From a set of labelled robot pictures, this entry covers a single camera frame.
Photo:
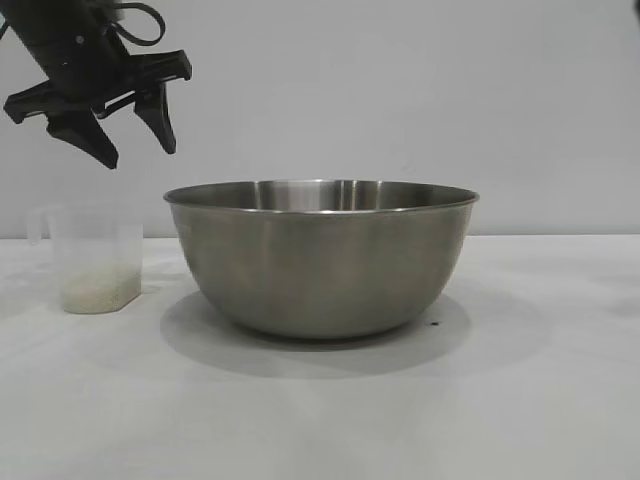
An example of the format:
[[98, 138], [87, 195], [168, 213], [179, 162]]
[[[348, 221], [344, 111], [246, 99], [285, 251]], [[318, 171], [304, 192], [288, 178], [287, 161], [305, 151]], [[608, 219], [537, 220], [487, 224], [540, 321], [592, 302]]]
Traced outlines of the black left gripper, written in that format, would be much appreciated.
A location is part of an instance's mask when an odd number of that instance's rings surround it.
[[[158, 36], [148, 40], [127, 31], [120, 19], [128, 9], [152, 17]], [[132, 55], [122, 43], [159, 43], [166, 23], [156, 9], [140, 1], [3, 1], [1, 15], [3, 28], [16, 34], [47, 77], [7, 98], [4, 110], [15, 123], [45, 114], [51, 137], [115, 170], [118, 151], [92, 112], [105, 117], [115, 110], [109, 101], [136, 91], [134, 113], [167, 154], [176, 152], [164, 83], [191, 78], [186, 53]]]

